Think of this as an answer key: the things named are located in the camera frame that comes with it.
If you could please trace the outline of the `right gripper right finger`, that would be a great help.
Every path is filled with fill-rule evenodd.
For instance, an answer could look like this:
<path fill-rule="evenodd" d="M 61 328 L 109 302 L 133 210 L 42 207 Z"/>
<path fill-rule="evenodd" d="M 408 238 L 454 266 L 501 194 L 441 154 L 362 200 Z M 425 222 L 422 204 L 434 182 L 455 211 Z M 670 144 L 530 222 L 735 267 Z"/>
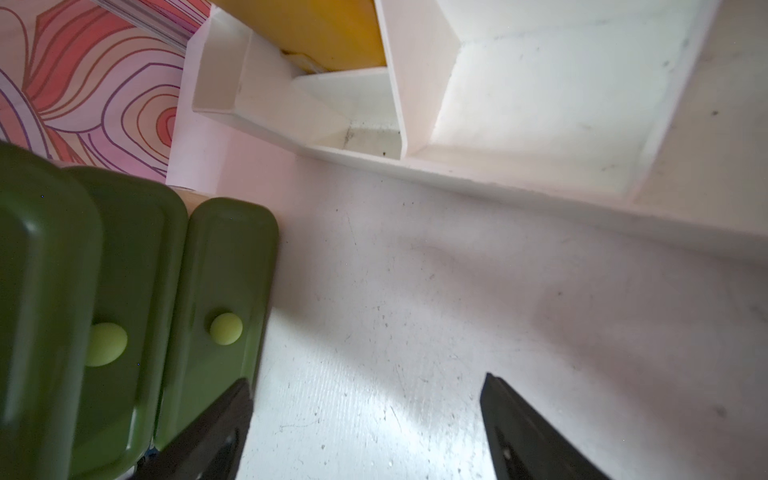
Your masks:
<path fill-rule="evenodd" d="M 504 379 L 487 373 L 480 408 L 498 479 L 605 479 Z"/>

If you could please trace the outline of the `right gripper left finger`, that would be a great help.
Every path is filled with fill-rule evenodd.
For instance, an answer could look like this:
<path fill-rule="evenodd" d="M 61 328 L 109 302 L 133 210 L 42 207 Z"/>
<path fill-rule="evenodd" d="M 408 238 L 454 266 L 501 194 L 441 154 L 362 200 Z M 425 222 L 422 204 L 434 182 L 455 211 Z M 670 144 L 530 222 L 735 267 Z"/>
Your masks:
<path fill-rule="evenodd" d="M 253 398 L 245 378 L 236 380 L 153 459 L 135 479 L 234 479 L 251 418 Z"/>

